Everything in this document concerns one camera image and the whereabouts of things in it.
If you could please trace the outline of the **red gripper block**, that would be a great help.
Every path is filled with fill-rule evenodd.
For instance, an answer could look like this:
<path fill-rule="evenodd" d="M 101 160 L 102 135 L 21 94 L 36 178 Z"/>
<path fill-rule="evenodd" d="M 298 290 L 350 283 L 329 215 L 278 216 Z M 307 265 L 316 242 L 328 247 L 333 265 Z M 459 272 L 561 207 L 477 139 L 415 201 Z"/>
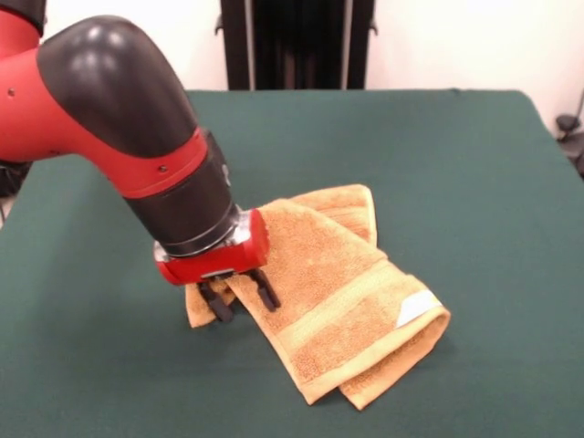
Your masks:
<path fill-rule="evenodd" d="M 270 312 L 280 307 L 276 292 L 259 268 L 266 264 L 269 255 L 266 222 L 258 210 L 244 211 L 238 219 L 235 229 L 223 242 L 198 255 L 175 257 L 170 256 L 158 242 L 154 242 L 153 246 L 154 261 L 165 279 L 176 286 L 197 283 L 207 307 L 221 322 L 232 321 L 234 312 L 231 303 L 235 300 L 235 294 L 223 279 L 210 281 L 215 277 L 250 270 L 248 276 L 256 283 L 264 306 Z"/>

